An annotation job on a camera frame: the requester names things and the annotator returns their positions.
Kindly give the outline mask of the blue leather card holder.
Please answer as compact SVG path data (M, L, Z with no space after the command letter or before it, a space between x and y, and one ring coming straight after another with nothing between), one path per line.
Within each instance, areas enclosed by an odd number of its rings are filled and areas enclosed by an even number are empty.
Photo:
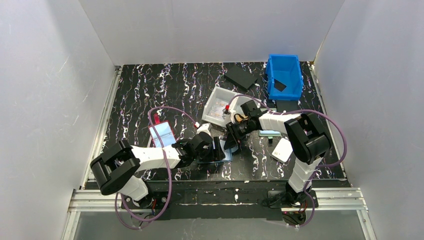
M237 146L224 149L223 146L219 146L219 149L212 149L211 155L206 156L204 158L198 157L196 160L198 164L215 164L215 163L226 163L226 162L232 162L234 159L234 153L239 148Z

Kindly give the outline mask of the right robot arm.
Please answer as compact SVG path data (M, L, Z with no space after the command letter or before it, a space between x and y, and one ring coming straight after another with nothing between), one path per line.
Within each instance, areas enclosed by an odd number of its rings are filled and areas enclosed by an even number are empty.
M325 115L311 109L278 113L261 110L257 103L255 99L243 103L240 106L242 120L231 120L226 124L224 149L235 147L254 131L275 131L287 135L296 159L283 196L286 202L302 202L309 195L317 166L333 146L329 133L319 120Z

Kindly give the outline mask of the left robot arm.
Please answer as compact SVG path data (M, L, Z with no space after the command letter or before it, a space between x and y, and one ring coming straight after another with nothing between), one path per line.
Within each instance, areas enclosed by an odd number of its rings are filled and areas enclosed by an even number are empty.
M90 163L104 196L120 193L141 200L149 194L147 184L135 173L151 169L185 168L193 161L220 162L226 153L218 137L212 137L206 124L192 138L158 147L138 147L120 140Z

